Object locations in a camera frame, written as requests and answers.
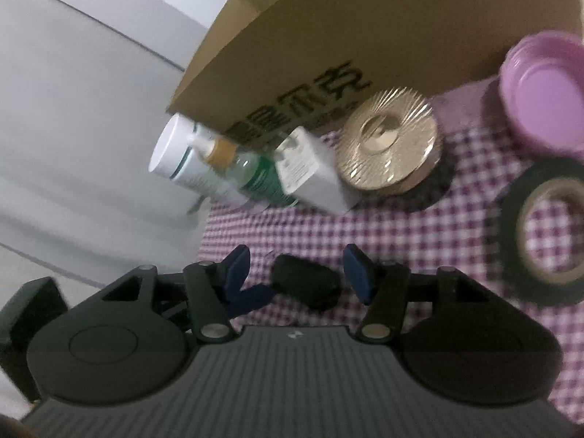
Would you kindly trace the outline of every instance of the pink plastic container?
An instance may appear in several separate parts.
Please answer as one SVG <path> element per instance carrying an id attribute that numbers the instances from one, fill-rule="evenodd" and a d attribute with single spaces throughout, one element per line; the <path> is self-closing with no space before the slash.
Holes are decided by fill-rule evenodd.
<path id="1" fill-rule="evenodd" d="M 545 31 L 522 39 L 507 53 L 499 91 L 525 145 L 584 156 L 584 45 L 577 36 Z"/>

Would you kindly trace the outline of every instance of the purple and white checkered cloth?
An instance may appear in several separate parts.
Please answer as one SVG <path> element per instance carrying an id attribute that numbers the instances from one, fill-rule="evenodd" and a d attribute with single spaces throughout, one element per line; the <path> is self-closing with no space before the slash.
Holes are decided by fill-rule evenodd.
<path id="1" fill-rule="evenodd" d="M 500 281 L 497 260 L 497 200 L 533 159 L 506 128 L 496 94 L 496 80 L 470 84 L 432 100 L 456 173 L 447 193 L 437 196 L 443 182 L 430 182 L 420 197 L 370 197 L 345 216 L 330 216 L 297 207 L 269 209 L 260 215 L 234 212 L 214 205 L 209 214 L 199 258 L 221 260 L 239 244 L 249 246 L 252 266 L 246 285 L 267 283 L 270 267 L 281 253 L 318 261 L 342 271 L 342 251 L 355 243 L 372 259 L 406 263 L 413 272 L 433 272 L 455 266 L 502 295 L 558 338 L 564 368 L 550 396 L 571 420 L 584 422 L 584 303 L 566 308 L 539 308 L 513 299 Z M 584 245 L 584 220 L 556 201 L 544 201 L 526 226 L 533 255 L 550 269 L 565 267 Z M 366 308 L 347 291 L 337 307 L 317 314 L 294 300 L 277 296 L 262 310 L 235 320 L 244 324 L 324 325 L 355 328 Z M 406 327 L 429 312 L 428 305 L 408 309 Z"/>

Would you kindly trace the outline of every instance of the gold round container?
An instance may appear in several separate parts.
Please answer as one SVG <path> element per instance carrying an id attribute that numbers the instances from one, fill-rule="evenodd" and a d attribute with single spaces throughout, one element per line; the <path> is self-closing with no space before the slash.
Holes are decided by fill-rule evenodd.
<path id="1" fill-rule="evenodd" d="M 378 92 L 341 131 L 337 169 L 357 189 L 403 194 L 440 161 L 442 139 L 427 99 L 412 89 Z"/>

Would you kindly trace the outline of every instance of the ribbed gray surface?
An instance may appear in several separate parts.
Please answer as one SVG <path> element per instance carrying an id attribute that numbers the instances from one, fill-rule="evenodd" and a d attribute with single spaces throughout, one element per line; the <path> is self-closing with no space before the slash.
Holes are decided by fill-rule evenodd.
<path id="1" fill-rule="evenodd" d="M 390 349 L 358 343 L 343 327 L 248 327 L 237 341 L 204 347 L 147 399 L 99 409 L 50 399 L 24 422 L 39 438 L 568 438 L 574 430 L 545 401 L 483 410 L 440 398 Z"/>

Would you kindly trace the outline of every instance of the dropper bottle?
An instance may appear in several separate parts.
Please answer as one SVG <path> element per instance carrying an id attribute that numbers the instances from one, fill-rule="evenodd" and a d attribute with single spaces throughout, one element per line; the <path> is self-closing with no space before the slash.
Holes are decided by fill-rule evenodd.
<path id="1" fill-rule="evenodd" d="M 262 197 L 275 207 L 297 203 L 295 198 L 284 194 L 276 166 L 268 157 L 224 138 L 209 139 L 198 137 L 196 133 L 191 134 L 188 143 L 203 162 L 249 194 Z"/>

